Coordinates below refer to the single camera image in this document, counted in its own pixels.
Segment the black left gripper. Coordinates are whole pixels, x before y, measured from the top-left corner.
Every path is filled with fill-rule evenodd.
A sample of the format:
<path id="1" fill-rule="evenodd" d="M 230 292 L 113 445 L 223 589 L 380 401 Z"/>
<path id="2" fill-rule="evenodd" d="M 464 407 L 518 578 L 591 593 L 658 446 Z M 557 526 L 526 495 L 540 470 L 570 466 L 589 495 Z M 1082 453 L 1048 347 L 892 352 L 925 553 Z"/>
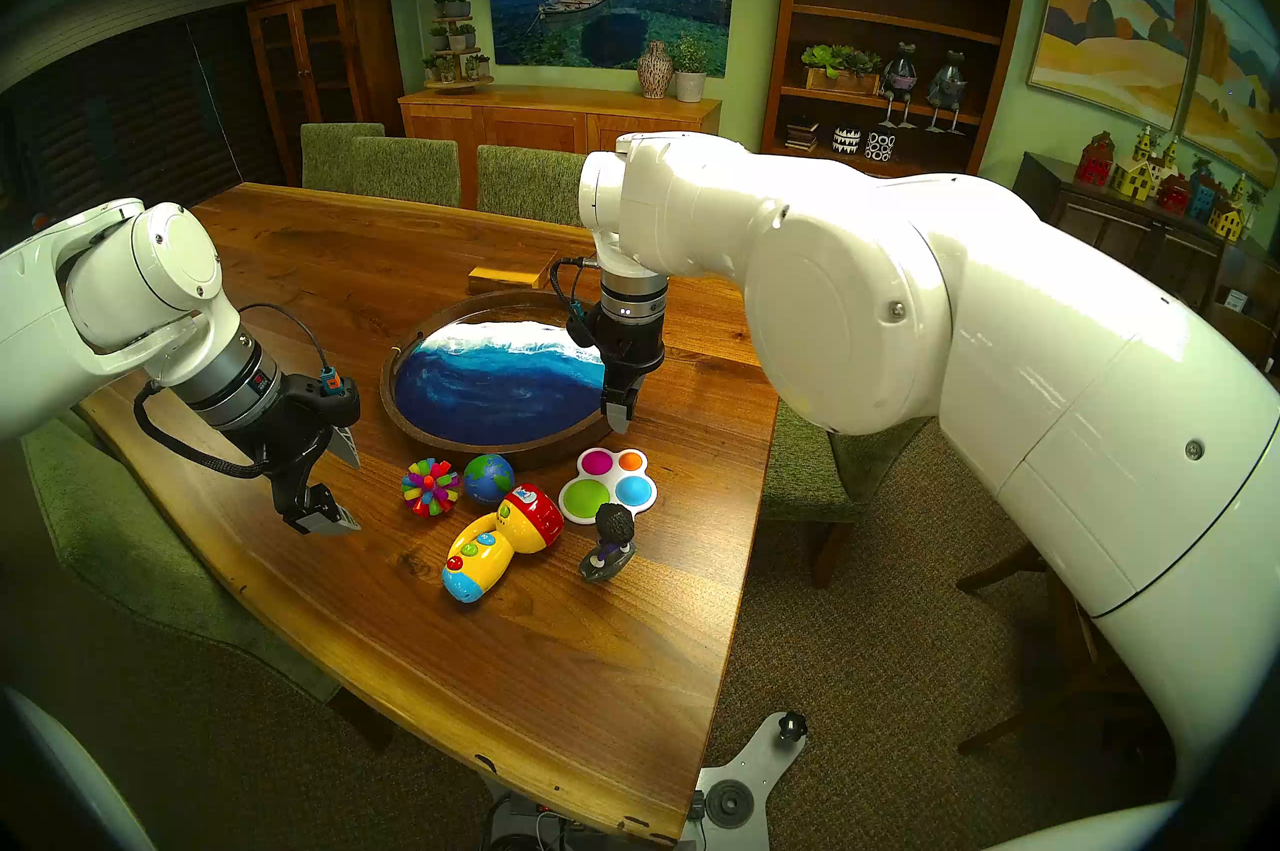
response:
<path id="1" fill-rule="evenodd" d="M 261 412 L 225 427 L 227 439 L 262 465 L 273 504 L 284 522 L 302 535 L 344 536 L 360 523 L 310 473 L 325 450 L 361 468 L 352 427 L 361 416 L 358 386 L 352 376 L 325 371 L 321 378 L 285 372 L 260 404 Z"/>

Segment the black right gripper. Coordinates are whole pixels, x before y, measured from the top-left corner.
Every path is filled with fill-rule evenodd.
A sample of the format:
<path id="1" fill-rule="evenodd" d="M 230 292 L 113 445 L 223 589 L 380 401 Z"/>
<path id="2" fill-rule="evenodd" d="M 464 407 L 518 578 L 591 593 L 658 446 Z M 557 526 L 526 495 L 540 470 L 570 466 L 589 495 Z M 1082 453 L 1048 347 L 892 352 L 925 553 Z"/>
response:
<path id="1" fill-rule="evenodd" d="M 604 367 L 602 415 L 613 433 L 628 433 L 635 415 L 640 383 L 666 357 L 662 331 L 666 314 L 617 320 L 604 305 L 586 305 L 582 331 Z"/>

